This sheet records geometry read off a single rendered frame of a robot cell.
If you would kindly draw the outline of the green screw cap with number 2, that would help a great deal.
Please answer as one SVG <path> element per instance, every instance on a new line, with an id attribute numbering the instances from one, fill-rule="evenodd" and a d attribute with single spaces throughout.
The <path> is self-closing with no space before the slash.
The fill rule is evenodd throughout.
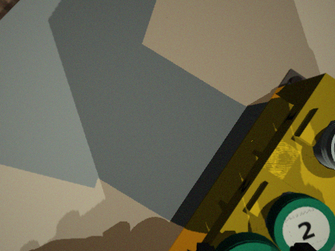
<path id="1" fill-rule="evenodd" d="M 295 242 L 308 242 L 317 251 L 330 251 L 335 244 L 334 213 L 303 193 L 280 197 L 268 212 L 267 229 L 281 251 L 289 251 Z"/>

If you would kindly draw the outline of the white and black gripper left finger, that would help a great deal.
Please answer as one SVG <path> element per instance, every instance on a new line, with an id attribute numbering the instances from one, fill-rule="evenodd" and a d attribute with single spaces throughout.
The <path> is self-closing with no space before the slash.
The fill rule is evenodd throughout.
<path id="1" fill-rule="evenodd" d="M 215 248 L 210 246 L 208 242 L 197 242 L 196 251 L 215 251 Z"/>

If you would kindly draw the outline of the yellow tube rack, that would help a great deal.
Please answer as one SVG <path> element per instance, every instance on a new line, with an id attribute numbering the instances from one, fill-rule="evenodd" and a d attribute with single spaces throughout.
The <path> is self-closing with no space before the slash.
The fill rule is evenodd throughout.
<path id="1" fill-rule="evenodd" d="M 312 196 L 335 214 L 335 170 L 313 152 L 331 121 L 329 74 L 277 88 L 168 251 L 196 251 L 197 242 L 216 248 L 238 232 L 273 242 L 264 220 L 288 191 Z"/>

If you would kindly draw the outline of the beige flat mat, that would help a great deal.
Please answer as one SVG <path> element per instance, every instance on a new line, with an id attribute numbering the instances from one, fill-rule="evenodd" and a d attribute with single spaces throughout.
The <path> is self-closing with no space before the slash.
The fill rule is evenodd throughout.
<path id="1" fill-rule="evenodd" d="M 0 251 L 168 251 L 335 0 L 19 0 L 0 20 Z"/>

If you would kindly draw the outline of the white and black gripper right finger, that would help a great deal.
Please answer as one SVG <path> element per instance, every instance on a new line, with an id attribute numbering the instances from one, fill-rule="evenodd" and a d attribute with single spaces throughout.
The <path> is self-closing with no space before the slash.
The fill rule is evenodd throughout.
<path id="1" fill-rule="evenodd" d="M 296 242 L 290 247 L 290 251 L 317 251 L 307 242 Z"/>

